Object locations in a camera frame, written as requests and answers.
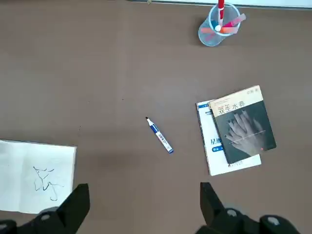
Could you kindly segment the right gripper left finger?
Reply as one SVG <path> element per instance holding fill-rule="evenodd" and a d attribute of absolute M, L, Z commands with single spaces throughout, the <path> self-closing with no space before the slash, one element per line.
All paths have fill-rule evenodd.
<path fill-rule="evenodd" d="M 79 184 L 54 211 L 45 211 L 18 226 L 14 220 L 1 220 L 2 234 L 75 234 L 90 210 L 87 183 Z"/>

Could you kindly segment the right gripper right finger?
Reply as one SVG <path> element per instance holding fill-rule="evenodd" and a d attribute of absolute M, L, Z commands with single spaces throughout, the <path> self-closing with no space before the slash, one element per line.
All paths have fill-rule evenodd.
<path fill-rule="evenodd" d="M 255 221 L 234 208 L 225 208 L 209 182 L 200 184 L 200 208 L 206 222 L 197 234 L 297 234 L 297 228 L 278 215 Z"/>

